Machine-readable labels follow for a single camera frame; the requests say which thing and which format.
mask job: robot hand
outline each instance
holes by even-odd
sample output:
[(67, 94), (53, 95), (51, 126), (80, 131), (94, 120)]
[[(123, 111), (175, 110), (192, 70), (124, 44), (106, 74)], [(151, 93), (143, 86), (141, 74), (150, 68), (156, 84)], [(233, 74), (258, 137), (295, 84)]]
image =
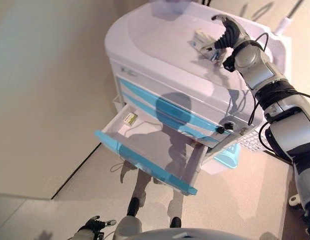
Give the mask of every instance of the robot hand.
[(104, 233), (100, 232), (105, 227), (115, 225), (116, 220), (99, 221), (100, 216), (94, 216), (89, 219), (84, 226), (72, 238), (73, 240), (102, 240)]
[(292, 162), (297, 191), (308, 219), (310, 234), (310, 104), (289, 84), (284, 75), (269, 61), (264, 49), (251, 40), (246, 31), (234, 19), (216, 15), (226, 27), (224, 35), (206, 46), (207, 51), (233, 48), (232, 55), (223, 63), (225, 69), (237, 70), (264, 110), (270, 127), (265, 135), (278, 156)]

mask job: black cable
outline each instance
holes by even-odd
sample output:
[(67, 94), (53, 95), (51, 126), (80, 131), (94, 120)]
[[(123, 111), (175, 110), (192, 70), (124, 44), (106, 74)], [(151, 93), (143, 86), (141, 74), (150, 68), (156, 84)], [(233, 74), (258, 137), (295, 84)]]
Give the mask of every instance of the black cable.
[(259, 139), (260, 143), (263, 145), (264, 148), (266, 148), (268, 151), (271, 151), (271, 152), (275, 153), (274, 150), (271, 149), (271, 148), (269, 148), (269, 147), (267, 147), (266, 144), (264, 144), (264, 143), (263, 143), (263, 140), (261, 139), (261, 131), (264, 129), (264, 127), (265, 127), (267, 124), (268, 124), (268, 122), (266, 122), (263, 126), (261, 126), (261, 128), (260, 128), (260, 130), (259, 130), (259, 133), (258, 133), (258, 139)]
[(256, 100), (255, 100), (255, 98), (254, 98), (254, 109), (253, 109), (253, 111), (251, 112), (251, 115), (250, 115), (250, 117), (249, 117), (249, 120), (248, 120), (248, 123), (247, 123), (248, 126), (250, 126), (250, 125), (252, 124), (253, 120), (254, 120), (255, 111), (256, 111), (258, 105), (259, 105), (259, 102), (257, 102), (257, 104), (256, 104)]
[(298, 94), (298, 95), (302, 95), (302, 96), (304, 96), (304, 97), (308, 97), (308, 98), (310, 98), (310, 95), (305, 94), (305, 93), (302, 93), (302, 92), (298, 92), (298, 91), (290, 91), (290, 90), (288, 90), (288, 92), (289, 92), (289, 93), (292, 93), (292, 94)]
[(255, 41), (258, 41), (262, 36), (266, 36), (266, 42), (265, 42), (265, 46), (264, 46), (264, 49), (263, 49), (263, 51), (265, 51), (266, 50), (266, 46), (267, 46), (267, 43), (268, 43), (268, 38), (269, 38), (269, 35), (268, 35), (268, 33), (267, 32), (264, 32), (264, 33), (262, 33), (261, 35), (259, 35), (259, 37), (258, 38), (256, 38), (256, 40)]

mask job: beige wall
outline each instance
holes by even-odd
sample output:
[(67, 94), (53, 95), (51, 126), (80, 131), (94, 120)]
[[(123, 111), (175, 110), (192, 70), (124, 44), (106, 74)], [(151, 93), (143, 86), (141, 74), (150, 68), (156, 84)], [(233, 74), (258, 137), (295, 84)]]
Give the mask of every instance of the beige wall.
[(116, 113), (104, 37), (141, 3), (0, 0), (0, 193), (49, 199), (98, 144)]

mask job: beige floor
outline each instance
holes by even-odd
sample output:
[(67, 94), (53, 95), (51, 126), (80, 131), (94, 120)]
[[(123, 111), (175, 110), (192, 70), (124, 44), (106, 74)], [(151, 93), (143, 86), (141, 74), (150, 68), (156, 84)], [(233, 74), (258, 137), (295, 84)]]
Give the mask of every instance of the beige floor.
[[(121, 166), (122, 161), (101, 146), (55, 200), (26, 200), (0, 227), (0, 240), (66, 240), (91, 216), (120, 220), (137, 176), (136, 170), (129, 171), (120, 183)], [(184, 227), (221, 230), (251, 239), (280, 238), (290, 178), (285, 163), (263, 152), (242, 149), (237, 169), (218, 175), (202, 171), (196, 182), (197, 195), (184, 197), (183, 204), (182, 197), (175, 194), (169, 207), (173, 190), (151, 181), (138, 218), (144, 231), (166, 228), (170, 216), (182, 209)]]

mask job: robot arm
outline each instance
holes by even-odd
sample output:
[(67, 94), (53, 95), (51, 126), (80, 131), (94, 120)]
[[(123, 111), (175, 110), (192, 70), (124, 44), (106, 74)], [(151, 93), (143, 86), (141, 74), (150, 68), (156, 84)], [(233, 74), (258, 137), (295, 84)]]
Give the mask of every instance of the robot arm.
[(270, 125), (265, 131), (269, 145), (277, 155), (292, 161), (310, 234), (310, 104), (234, 19), (226, 15), (212, 18), (215, 19), (222, 21), (226, 32), (205, 50), (234, 49), (223, 65), (230, 72), (240, 72)]

